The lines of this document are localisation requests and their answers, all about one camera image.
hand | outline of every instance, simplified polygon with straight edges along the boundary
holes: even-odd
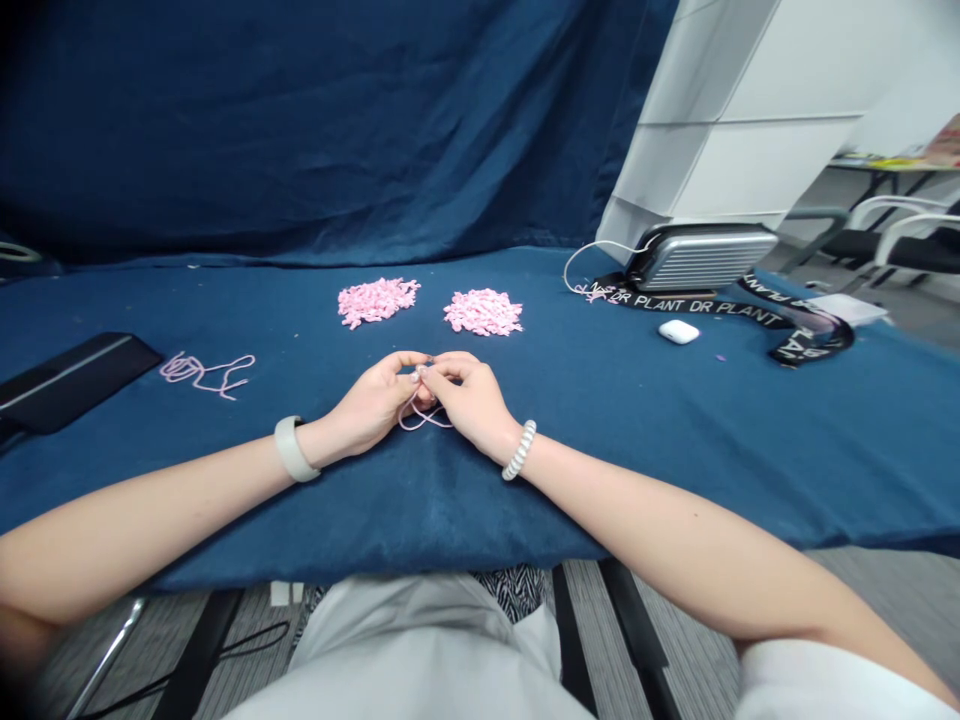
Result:
[[[413,404],[424,412],[436,404],[416,375],[400,375],[404,367],[422,365],[429,355],[399,351],[388,355],[361,375],[337,406],[325,417],[297,431],[297,441],[314,467],[360,455],[387,436],[397,424],[397,413],[414,393]],[[413,412],[407,408],[404,416]]]
[[[434,363],[417,366],[420,381],[443,404],[461,435],[484,455],[506,465],[520,446],[523,427],[507,410],[493,370],[466,352],[438,355]]]

table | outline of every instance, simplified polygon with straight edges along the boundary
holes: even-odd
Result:
[[[513,413],[545,434],[710,498],[797,547],[960,555],[960,495],[943,470],[960,436],[954,356],[877,324],[846,353],[786,370],[766,355],[785,331],[589,304],[560,280],[569,256],[516,248],[402,268],[141,268],[2,288],[0,377],[102,330],[133,332],[168,357],[185,350],[213,365],[250,353],[257,363],[236,402],[151,372],[61,432],[10,448],[0,457],[0,532],[123,478],[267,435],[277,418],[317,417],[360,370],[416,347],[473,352],[496,370]],[[616,267],[591,248],[571,280]],[[423,286],[413,308],[353,332],[340,324],[341,288],[401,276]],[[443,322],[454,291],[485,287],[523,304],[522,333],[458,335]],[[701,337],[663,340],[657,328],[673,317]],[[149,586],[328,584],[358,572],[604,556],[534,489],[503,483],[457,433],[429,426],[392,433],[257,508]]]

black lanyard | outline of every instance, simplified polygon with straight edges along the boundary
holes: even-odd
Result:
[[[608,300],[636,310],[742,315],[752,318],[771,330],[792,328],[793,333],[790,337],[767,353],[778,363],[790,367],[799,367],[814,360],[824,360],[853,345],[853,328],[846,321],[810,305],[806,300],[797,300],[763,286],[753,273],[743,276],[737,284],[747,292],[763,298],[767,302],[796,311],[793,313],[795,317],[793,319],[784,317],[772,310],[747,303],[723,300],[669,300],[652,295],[643,295],[630,290],[626,276],[619,272],[604,275],[594,280],[590,292],[603,293]],[[814,330],[806,327],[803,324],[805,315],[816,315],[828,320],[833,326],[830,334],[826,337],[822,334],[817,335]]]

blue fabric backdrop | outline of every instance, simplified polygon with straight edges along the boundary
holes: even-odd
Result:
[[[592,238],[676,0],[51,2],[0,228],[68,263],[369,265]]]

white bracelet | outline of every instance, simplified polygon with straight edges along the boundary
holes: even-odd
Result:
[[[520,447],[517,448],[513,460],[503,469],[501,476],[507,482],[513,480],[520,474],[524,461],[527,459],[527,453],[530,452],[530,443],[533,442],[533,436],[537,434],[537,424],[533,420],[527,420],[523,424],[523,437],[520,438]]]
[[[297,442],[297,425],[303,423],[297,415],[285,417],[277,423],[273,436],[277,442],[277,451],[287,473],[297,482],[310,482],[320,471],[307,462],[300,443]]]

